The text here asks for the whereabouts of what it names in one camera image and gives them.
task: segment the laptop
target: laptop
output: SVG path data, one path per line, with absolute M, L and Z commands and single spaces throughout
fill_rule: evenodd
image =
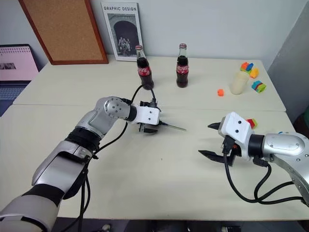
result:
M 0 116 L 38 73 L 29 44 L 0 45 Z

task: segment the laptop screen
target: laptop screen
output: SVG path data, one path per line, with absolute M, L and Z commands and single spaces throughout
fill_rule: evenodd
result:
M 28 44 L 0 45 L 0 81 L 31 81 L 38 73 Z

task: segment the wooden frame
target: wooden frame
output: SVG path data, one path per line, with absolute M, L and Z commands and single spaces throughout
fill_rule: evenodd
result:
M 96 20 L 94 18 L 94 15 L 93 15 L 93 12 L 92 12 L 92 8 L 91 8 L 91 4 L 90 4 L 90 0 L 84 0 L 84 3 L 85 3 L 85 8 L 88 12 L 88 16 L 90 18 L 90 22 L 91 22 L 91 26 L 93 28 L 93 32 L 94 32 L 94 35 L 95 35 L 95 39 L 96 39 L 96 42 L 97 42 L 97 45 L 98 45 L 98 49 L 99 49 L 99 53 L 101 54 L 102 56 L 102 59 L 85 59 L 85 60 L 82 60 L 82 59 L 77 59 L 77 60 L 61 60 L 61 59 L 54 59 L 52 57 L 52 54 L 51 52 L 49 52 L 49 50 L 47 49 L 47 46 L 45 45 L 45 42 L 42 38 L 42 36 L 40 35 L 40 32 L 38 31 L 35 23 L 34 23 L 34 20 L 32 19 L 31 17 L 31 14 L 29 13 L 29 10 L 25 4 L 25 1 L 27 0 L 18 0 L 35 35 L 37 36 L 45 54 L 47 55 L 49 61 L 51 64 L 53 65 L 63 65 L 63 64 L 108 64 L 108 58 L 107 58 L 107 55 L 106 55 L 106 52 L 105 52 L 105 49 L 104 49 L 104 46 L 103 46 L 103 43 L 102 43 L 102 40 L 101 40 L 101 36 L 99 34 L 99 31 L 98 31 L 98 27 L 97 27 L 97 24 L 96 24 Z

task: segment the floor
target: floor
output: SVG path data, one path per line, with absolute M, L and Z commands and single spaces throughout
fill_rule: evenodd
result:
M 73 221 L 72 218 L 58 217 L 52 232 L 59 232 Z M 137 232 L 145 231 L 143 226 L 146 221 L 134 221 L 135 229 L 127 228 L 128 220 L 101 220 L 84 219 L 83 232 L 95 232 L 101 229 L 104 224 L 112 225 L 112 232 Z M 220 232 L 221 225 L 240 226 L 241 232 L 306 232 L 297 221 L 228 221 L 228 222 L 209 222 L 209 221 L 189 221 L 191 232 Z M 68 232 L 77 231 L 76 226 Z

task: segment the gray wall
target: gray wall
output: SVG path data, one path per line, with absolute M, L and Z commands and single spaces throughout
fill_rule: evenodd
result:
M 100 2 L 91 4 L 106 50 L 112 53 Z M 147 55 L 175 56 L 178 44 L 187 43 L 190 57 L 260 59 L 268 69 L 307 0 L 134 2 L 139 3 Z M 18 0 L 0 0 L 0 43 L 29 43 L 40 65 L 47 62 Z
M 309 105 L 309 2 L 268 70 L 292 122 Z

